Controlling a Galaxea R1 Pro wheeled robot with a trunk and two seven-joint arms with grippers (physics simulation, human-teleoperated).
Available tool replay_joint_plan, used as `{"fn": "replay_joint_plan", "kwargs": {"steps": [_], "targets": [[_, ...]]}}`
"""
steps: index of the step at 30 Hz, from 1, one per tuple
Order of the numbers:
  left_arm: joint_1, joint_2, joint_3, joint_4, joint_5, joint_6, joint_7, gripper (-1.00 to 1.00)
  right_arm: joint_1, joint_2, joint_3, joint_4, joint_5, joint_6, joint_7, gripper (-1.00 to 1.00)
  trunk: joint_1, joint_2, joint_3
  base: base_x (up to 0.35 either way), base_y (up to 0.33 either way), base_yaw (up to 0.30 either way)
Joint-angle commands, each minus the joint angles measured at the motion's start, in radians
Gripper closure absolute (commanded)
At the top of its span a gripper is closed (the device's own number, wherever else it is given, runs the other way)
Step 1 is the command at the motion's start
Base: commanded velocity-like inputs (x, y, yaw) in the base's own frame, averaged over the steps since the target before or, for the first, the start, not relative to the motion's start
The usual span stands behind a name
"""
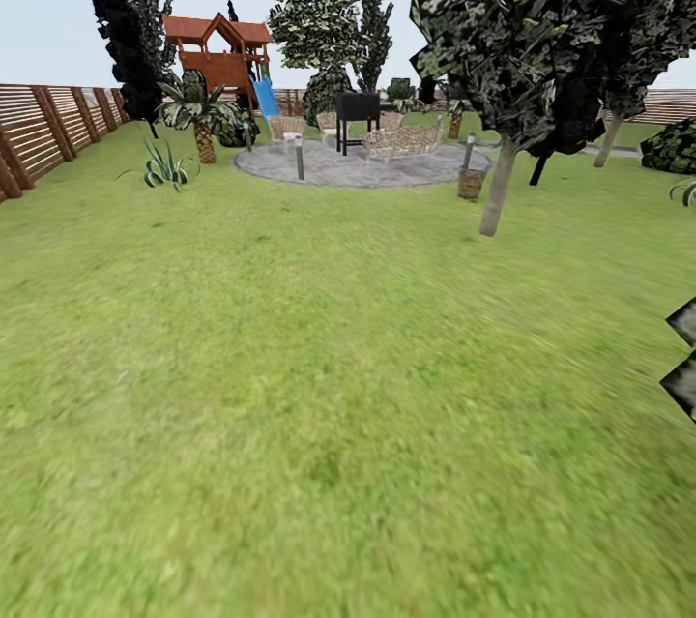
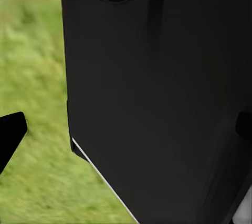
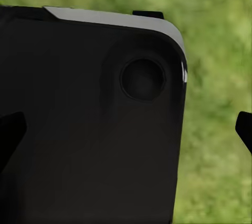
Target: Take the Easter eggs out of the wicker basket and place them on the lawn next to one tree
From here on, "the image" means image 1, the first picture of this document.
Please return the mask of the wicker basket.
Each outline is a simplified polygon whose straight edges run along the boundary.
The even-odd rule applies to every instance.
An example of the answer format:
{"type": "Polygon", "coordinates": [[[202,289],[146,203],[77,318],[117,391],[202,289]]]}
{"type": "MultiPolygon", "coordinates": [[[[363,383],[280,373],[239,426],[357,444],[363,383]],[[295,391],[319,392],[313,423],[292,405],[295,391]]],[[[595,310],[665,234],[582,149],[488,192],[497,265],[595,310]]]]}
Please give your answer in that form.
{"type": "Polygon", "coordinates": [[[460,169],[458,179],[459,191],[458,197],[463,199],[477,199],[479,197],[480,188],[484,183],[484,171],[471,171],[471,169],[460,169]]]}

